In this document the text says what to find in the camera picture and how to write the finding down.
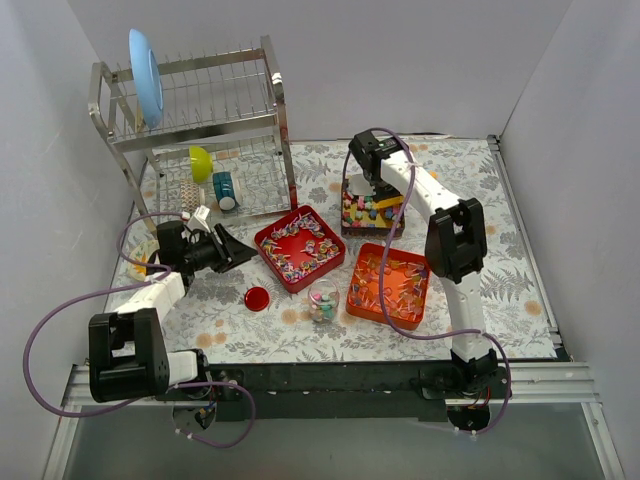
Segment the yellow plastic scoop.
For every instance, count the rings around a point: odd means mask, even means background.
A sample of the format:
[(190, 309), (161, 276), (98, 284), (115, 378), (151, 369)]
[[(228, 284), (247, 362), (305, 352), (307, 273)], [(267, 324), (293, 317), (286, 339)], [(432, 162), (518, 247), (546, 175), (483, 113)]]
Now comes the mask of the yellow plastic scoop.
[(374, 204), (374, 208), (376, 210), (384, 210), (386, 208), (391, 208), (396, 205), (401, 205), (403, 201), (404, 201), (403, 196), (390, 197), (390, 198), (376, 201)]

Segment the red tray swirl lollipops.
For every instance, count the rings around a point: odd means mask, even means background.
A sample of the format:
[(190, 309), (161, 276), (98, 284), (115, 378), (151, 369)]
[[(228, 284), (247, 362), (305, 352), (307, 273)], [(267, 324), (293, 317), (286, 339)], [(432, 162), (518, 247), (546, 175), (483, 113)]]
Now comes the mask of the red tray swirl lollipops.
[(266, 226), (254, 236), (257, 251), (289, 293), (298, 293), (345, 259), (346, 246), (309, 205)]

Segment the orange tray clear lollipops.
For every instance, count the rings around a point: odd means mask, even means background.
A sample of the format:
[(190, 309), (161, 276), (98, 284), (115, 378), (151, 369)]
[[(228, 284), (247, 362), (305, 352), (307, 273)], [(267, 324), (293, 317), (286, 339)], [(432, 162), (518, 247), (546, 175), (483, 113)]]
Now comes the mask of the orange tray clear lollipops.
[(346, 312), (355, 317), (387, 324), (381, 305), (392, 322), (414, 331), (424, 317), (430, 269), (425, 257), (390, 249), (382, 263), (384, 247), (365, 243), (358, 254), (347, 291)]

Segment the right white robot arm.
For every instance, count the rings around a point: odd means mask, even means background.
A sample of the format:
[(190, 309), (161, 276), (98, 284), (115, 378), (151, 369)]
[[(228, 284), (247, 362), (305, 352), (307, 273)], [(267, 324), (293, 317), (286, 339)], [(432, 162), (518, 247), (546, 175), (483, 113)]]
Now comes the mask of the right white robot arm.
[[(387, 137), (378, 138), (380, 131)], [(453, 328), (431, 338), (451, 340), (452, 389), (464, 397), (479, 395), (498, 370), (497, 348), (486, 333), (480, 294), (487, 255), (481, 203), (449, 191), (386, 128), (356, 134), (348, 148), (347, 156), (356, 160), (376, 194), (399, 193), (403, 196), (399, 213), (410, 205), (425, 220), (425, 259), (441, 281)]]

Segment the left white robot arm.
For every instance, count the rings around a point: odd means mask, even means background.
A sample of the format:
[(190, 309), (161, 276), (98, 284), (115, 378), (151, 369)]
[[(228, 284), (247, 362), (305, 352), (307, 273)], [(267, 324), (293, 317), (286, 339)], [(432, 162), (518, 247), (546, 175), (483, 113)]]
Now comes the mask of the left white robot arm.
[(89, 321), (89, 384), (98, 403), (158, 396), (177, 384), (188, 398), (205, 398), (213, 386), (205, 355), (198, 349), (168, 352), (161, 322), (186, 296), (196, 272), (222, 274), (258, 254), (220, 224), (209, 231), (174, 220), (156, 233), (158, 262), (147, 269), (149, 284)]

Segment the dark tin star candies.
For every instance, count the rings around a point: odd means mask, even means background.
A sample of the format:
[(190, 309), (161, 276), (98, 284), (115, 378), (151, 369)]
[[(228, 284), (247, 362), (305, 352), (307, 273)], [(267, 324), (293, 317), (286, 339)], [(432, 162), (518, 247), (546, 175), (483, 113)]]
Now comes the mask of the dark tin star candies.
[(399, 218), (394, 237), (400, 238), (405, 228), (405, 217), (399, 215), (401, 205), (384, 210), (374, 208), (372, 197), (352, 196), (347, 191), (348, 180), (341, 187), (341, 234), (353, 237), (383, 238), (390, 232), (393, 222)]

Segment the red jar lid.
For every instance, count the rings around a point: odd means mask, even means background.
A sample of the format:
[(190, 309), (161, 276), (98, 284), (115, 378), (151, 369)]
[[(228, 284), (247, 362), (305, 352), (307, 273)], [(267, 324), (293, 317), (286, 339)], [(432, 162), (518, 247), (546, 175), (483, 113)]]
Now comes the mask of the red jar lid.
[(254, 286), (244, 295), (245, 306), (253, 312), (266, 309), (270, 303), (270, 294), (264, 287)]

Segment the patterned beige cup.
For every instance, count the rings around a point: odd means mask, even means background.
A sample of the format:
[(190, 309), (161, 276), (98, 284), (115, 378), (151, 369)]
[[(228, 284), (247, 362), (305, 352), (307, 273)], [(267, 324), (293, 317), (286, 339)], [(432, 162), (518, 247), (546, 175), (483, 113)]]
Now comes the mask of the patterned beige cup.
[(195, 212), (205, 203), (205, 192), (191, 180), (182, 180), (179, 187), (181, 209), (188, 213)]

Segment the teal white cup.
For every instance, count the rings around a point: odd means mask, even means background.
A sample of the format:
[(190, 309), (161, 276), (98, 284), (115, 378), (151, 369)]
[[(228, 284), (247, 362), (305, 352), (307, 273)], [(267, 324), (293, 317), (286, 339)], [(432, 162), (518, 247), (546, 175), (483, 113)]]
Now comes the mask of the teal white cup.
[(214, 194), (223, 212), (236, 210), (243, 202), (243, 192), (237, 178), (229, 171), (212, 175)]

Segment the floral table mat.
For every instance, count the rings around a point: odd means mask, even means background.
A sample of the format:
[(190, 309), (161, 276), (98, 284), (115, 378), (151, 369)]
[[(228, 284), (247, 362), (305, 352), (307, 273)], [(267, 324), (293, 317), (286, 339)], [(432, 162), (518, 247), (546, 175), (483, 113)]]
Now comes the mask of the floral table mat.
[[(521, 232), (511, 214), (498, 167), (485, 140), (426, 140), (409, 137), (416, 163), (461, 198), (477, 198), (484, 209), (488, 254), (479, 292), (486, 330), (494, 335), (510, 360), (555, 358), (554, 341), (536, 274)], [(276, 210), (288, 201), (284, 166), (273, 153), (271, 140), (233, 142), (213, 153), (214, 168), (253, 172), (257, 180), (259, 213)], [(340, 190), (346, 142), (299, 143), (291, 147), (300, 205), (310, 205), (329, 227), (340, 234)], [(166, 176), (159, 178), (146, 167), (143, 198), (149, 211), (180, 208), (179, 184), (189, 178), (188, 160), (167, 160)], [(207, 192), (210, 219), (219, 212), (213, 193)], [(393, 247), (424, 253), (425, 223), (411, 207), (406, 229)], [(267, 218), (215, 218), (241, 241), (253, 245), (254, 235), (272, 223)], [(210, 270), (196, 274), (187, 296), (161, 323), (167, 351), (202, 349), (210, 363), (275, 363), (294, 361), (408, 361), (448, 359), (450, 339), (416, 341), (388, 325), (345, 312), (345, 295), (355, 261), (367, 238), (346, 237), (344, 263), (327, 277), (338, 286), (340, 305), (328, 324), (311, 320), (306, 289), (288, 293), (258, 256), (248, 264), (218, 275)], [(270, 296), (268, 307), (251, 312), (244, 305), (250, 287), (259, 286)], [(429, 280), (426, 312), (416, 334), (451, 330), (447, 301), (437, 277)]]

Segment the lime green bowl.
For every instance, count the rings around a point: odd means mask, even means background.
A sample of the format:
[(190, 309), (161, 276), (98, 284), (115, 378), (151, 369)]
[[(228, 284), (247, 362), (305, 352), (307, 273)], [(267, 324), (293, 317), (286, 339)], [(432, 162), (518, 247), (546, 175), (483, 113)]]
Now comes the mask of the lime green bowl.
[(206, 182), (213, 173), (211, 154), (200, 146), (189, 147), (192, 179), (196, 184)]

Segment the steel dish rack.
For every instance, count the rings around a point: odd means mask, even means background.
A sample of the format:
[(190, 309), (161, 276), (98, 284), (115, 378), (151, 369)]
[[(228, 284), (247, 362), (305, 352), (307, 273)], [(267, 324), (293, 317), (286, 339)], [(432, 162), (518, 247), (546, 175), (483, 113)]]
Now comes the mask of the steel dish rack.
[(281, 69), (269, 36), (257, 45), (159, 64), (164, 109), (150, 128), (131, 67), (96, 62), (88, 111), (123, 172), (139, 213), (176, 211), (191, 177), (189, 150), (210, 153), (228, 172), (239, 205), (215, 210), (214, 222), (284, 214), (298, 206)]

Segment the clear glass jar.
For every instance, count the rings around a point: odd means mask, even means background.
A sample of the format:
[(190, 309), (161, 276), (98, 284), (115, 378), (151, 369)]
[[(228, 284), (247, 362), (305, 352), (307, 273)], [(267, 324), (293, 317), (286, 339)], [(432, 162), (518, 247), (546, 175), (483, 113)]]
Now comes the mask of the clear glass jar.
[(332, 322), (338, 312), (340, 294), (337, 285), (330, 279), (319, 279), (308, 291), (309, 314), (315, 323)]

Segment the blue plate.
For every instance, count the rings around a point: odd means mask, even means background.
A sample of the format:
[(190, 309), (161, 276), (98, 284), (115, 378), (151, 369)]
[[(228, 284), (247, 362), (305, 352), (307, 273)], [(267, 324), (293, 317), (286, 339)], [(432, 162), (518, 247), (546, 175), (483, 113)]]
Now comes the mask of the blue plate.
[(163, 119), (164, 98), (159, 66), (148, 38), (139, 30), (129, 32), (133, 82), (144, 121), (150, 130)]

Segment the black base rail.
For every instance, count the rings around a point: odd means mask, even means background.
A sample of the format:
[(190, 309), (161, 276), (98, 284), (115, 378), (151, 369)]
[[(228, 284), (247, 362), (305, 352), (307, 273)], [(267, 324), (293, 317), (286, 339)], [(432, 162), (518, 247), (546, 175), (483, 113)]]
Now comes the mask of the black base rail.
[(462, 409), (486, 412), (508, 398), (498, 368), (467, 381), (447, 360), (209, 365), (182, 389), (164, 394), (202, 402), (219, 422), (413, 418), (446, 422)]

